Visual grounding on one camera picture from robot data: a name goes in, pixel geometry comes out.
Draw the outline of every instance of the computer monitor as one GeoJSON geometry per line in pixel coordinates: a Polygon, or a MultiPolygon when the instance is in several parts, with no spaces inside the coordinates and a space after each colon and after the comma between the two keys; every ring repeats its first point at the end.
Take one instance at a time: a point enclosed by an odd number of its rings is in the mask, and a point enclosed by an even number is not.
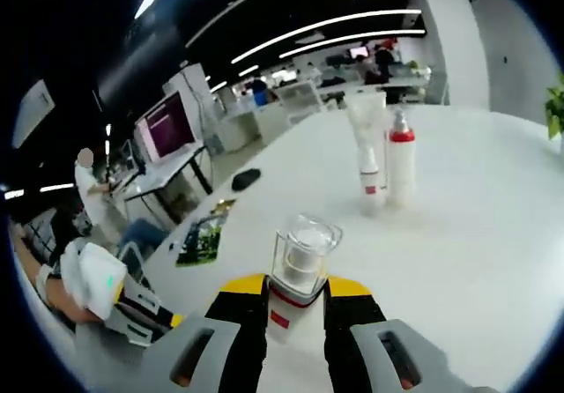
{"type": "Polygon", "coordinates": [[[351,48],[349,49],[349,53],[351,54],[352,59],[356,58],[357,56],[368,56],[368,48],[367,47],[351,48]]]}
{"type": "Polygon", "coordinates": [[[150,161],[194,143],[194,133],[188,122],[178,92],[167,96],[137,120],[136,131],[150,161]]]}

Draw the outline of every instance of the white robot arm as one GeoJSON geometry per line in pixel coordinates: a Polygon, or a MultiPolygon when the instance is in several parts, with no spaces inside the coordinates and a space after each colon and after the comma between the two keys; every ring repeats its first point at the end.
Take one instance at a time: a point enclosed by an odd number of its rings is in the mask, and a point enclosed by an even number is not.
{"type": "Polygon", "coordinates": [[[90,309],[102,321],[110,317],[126,274],[124,263],[93,243],[80,249],[72,241],[61,256],[65,291],[80,308],[90,309]]]}

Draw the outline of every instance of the white spray bottle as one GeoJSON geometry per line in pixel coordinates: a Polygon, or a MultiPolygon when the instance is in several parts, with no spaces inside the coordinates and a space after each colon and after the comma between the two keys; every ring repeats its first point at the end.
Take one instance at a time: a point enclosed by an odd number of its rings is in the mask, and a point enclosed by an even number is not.
{"type": "Polygon", "coordinates": [[[389,140],[388,201],[405,206],[415,193],[415,133],[401,110],[396,112],[389,140]]]}

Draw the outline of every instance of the office desk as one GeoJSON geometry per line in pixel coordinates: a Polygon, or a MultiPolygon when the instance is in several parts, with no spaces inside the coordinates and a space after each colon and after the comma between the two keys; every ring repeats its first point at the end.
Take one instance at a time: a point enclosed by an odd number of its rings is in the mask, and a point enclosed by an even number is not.
{"type": "MultiPolygon", "coordinates": [[[[246,165],[263,176],[238,196],[214,263],[174,266],[168,245],[185,235],[188,220],[149,259],[145,274],[163,304],[203,311],[227,280],[268,273],[276,230],[307,211],[344,230],[331,274],[368,287],[387,318],[442,348],[466,382],[509,389],[549,340],[564,304],[558,145],[545,127],[509,115],[407,109],[418,139],[411,209],[363,217],[346,115],[313,115],[246,165]]],[[[235,197],[228,183],[201,203],[200,215],[235,197]]]]}
{"type": "Polygon", "coordinates": [[[424,78],[391,78],[388,83],[380,83],[377,85],[365,85],[362,80],[358,80],[354,82],[342,83],[340,85],[318,87],[317,91],[320,95],[327,95],[329,93],[346,93],[346,91],[360,86],[366,88],[373,87],[374,89],[383,89],[386,87],[422,87],[426,86],[428,83],[429,81],[424,78]]]}
{"type": "Polygon", "coordinates": [[[226,152],[238,151],[258,137],[253,109],[237,109],[216,123],[215,133],[226,152]]]}
{"type": "Polygon", "coordinates": [[[174,223],[180,223],[159,191],[165,188],[170,181],[189,164],[205,193],[208,195],[211,194],[212,187],[205,179],[200,167],[196,163],[196,157],[202,153],[204,149],[204,143],[197,141],[194,144],[183,146],[178,151],[171,153],[156,163],[147,164],[145,174],[138,175],[135,180],[129,184],[120,195],[121,199],[127,206],[127,203],[135,198],[140,197],[143,200],[145,195],[154,193],[168,217],[173,220],[174,223]]]}

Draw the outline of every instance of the white wall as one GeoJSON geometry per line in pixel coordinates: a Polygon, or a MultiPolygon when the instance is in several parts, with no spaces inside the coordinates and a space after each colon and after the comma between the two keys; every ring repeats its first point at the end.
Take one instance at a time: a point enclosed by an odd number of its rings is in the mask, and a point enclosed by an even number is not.
{"type": "Polygon", "coordinates": [[[451,105],[489,108],[486,54],[468,0],[412,0],[423,11],[428,50],[447,73],[451,105]]]}
{"type": "Polygon", "coordinates": [[[546,88],[558,84],[559,66],[541,34],[513,0],[476,0],[472,7],[486,48],[491,109],[546,124],[546,88]]]}

